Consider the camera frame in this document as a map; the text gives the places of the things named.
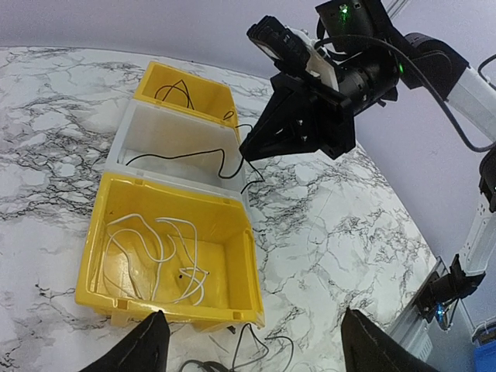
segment white wall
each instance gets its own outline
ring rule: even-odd
[[[155,53],[270,76],[270,61],[246,38],[266,14],[315,30],[324,0],[3,0],[0,46],[96,47]],[[394,20],[403,32],[443,39],[477,66],[496,53],[492,0],[414,0]],[[492,70],[496,79],[496,67]],[[451,261],[474,215],[481,156],[466,150],[423,90],[356,119],[359,141],[405,203],[432,250]],[[467,132],[476,142],[484,138]],[[468,299],[476,321],[495,314],[496,257]]]
[[[421,32],[446,41],[477,67],[496,53],[495,19],[493,0],[414,0],[394,24],[404,34]],[[496,65],[488,66],[487,74],[496,80]],[[470,124],[462,123],[473,142],[488,144]],[[409,91],[403,84],[398,102],[360,115],[356,130],[431,249],[450,264],[475,214],[482,155],[462,144],[425,89]],[[466,304],[475,322],[496,314],[496,255]]]

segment tangled white wire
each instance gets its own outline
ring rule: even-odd
[[[119,222],[125,221],[127,219],[131,219],[131,218],[138,218],[138,219],[140,219],[141,222],[145,225],[145,227],[149,231],[152,232],[152,234],[155,236],[155,238],[157,238],[157,241],[158,241],[159,247],[160,247],[160,259],[157,259],[157,258],[153,257],[150,254],[150,251],[148,250],[148,246],[146,245],[145,239],[135,229],[120,229],[120,230],[117,230],[116,232],[114,232],[112,235],[109,233],[109,231],[107,231],[108,236],[109,236],[109,239],[108,239],[107,247],[105,248],[104,257],[103,257],[103,277],[109,283],[111,283],[112,285],[116,286],[118,289],[120,289],[121,291],[123,291],[124,293],[126,293],[131,298],[137,297],[139,299],[144,299],[143,295],[140,293],[140,290],[139,290],[139,288],[138,288],[138,286],[136,284],[136,279],[133,277],[133,274],[132,274],[132,270],[131,270],[131,267],[132,267],[131,256],[126,251],[126,249],[115,238],[115,236],[118,235],[119,233],[123,233],[123,232],[135,233],[139,237],[139,240],[141,240],[141,243],[143,244],[143,247],[145,248],[146,255],[153,262],[158,263],[158,267],[157,267],[157,279],[155,281],[155,287],[153,288],[153,292],[152,292],[152,295],[151,295],[151,300],[153,301],[155,299],[156,295],[157,295],[157,290],[158,290],[159,284],[160,284],[160,271],[162,269],[162,264],[165,263],[165,262],[167,262],[167,261],[169,261],[169,260],[171,260],[175,256],[175,254],[177,252],[176,243],[174,242],[174,239],[172,239],[172,237],[167,234],[167,238],[169,238],[169,240],[172,243],[173,252],[172,252],[172,254],[169,257],[164,258],[165,252],[164,252],[164,245],[162,244],[162,240],[160,239],[160,237],[157,234],[157,232],[154,229],[152,229],[150,227],[150,225],[148,225],[146,223],[145,219],[140,214],[138,214],[138,213],[131,213],[129,215],[125,215],[124,217],[121,217],[120,219],[116,219],[115,221],[110,222],[107,225],[107,227],[112,226],[112,225],[115,225],[115,224],[117,224]],[[205,296],[205,289],[204,289],[203,286],[204,286],[205,279],[206,279],[207,275],[209,274],[209,272],[206,271],[206,270],[201,269],[200,267],[198,267],[198,233],[197,233],[197,230],[196,230],[196,226],[193,223],[189,222],[189,221],[186,221],[186,220],[183,220],[183,219],[173,219],[173,218],[169,218],[169,217],[160,217],[158,219],[155,219],[155,221],[156,222],[165,222],[165,223],[171,225],[176,230],[176,232],[177,232],[177,234],[179,236],[179,240],[181,241],[181,244],[182,244],[182,246],[184,248],[184,251],[186,253],[186,256],[188,257],[188,259],[191,261],[191,264],[193,265],[193,267],[184,267],[184,268],[179,269],[179,272],[181,273],[181,275],[184,275],[186,277],[189,277],[189,278],[191,278],[191,280],[190,280],[189,285],[187,286],[186,290],[183,292],[183,294],[179,298],[176,298],[175,300],[170,301],[168,303],[177,304],[179,301],[182,301],[182,300],[184,300],[186,298],[191,297],[194,293],[196,293],[198,291],[198,289],[200,289],[201,290],[200,298],[193,304],[193,306],[199,305],[200,303],[202,303],[203,298]],[[188,251],[188,247],[186,246],[186,243],[185,243],[184,238],[183,238],[183,236],[181,234],[181,231],[179,230],[179,228],[173,222],[180,222],[180,223],[188,224],[189,226],[192,227],[193,231],[195,232],[195,258],[194,259],[191,257],[191,255],[190,255],[190,253]],[[121,250],[121,252],[124,253],[124,255],[126,256],[127,266],[128,266],[128,273],[129,273],[129,279],[131,281],[131,285],[133,286],[133,290],[135,292],[134,294],[131,294],[126,289],[124,289],[121,286],[117,285],[105,273],[105,262],[107,260],[107,253],[109,251],[109,247],[110,247],[110,244],[112,242],[114,242],[115,245],[119,248],[119,250]],[[203,278],[201,280],[199,280],[199,279],[197,279],[195,277],[197,271],[200,271],[203,274]],[[196,288],[194,288],[194,289],[191,290],[191,287],[193,286],[193,283],[196,283],[197,286],[196,286]]]

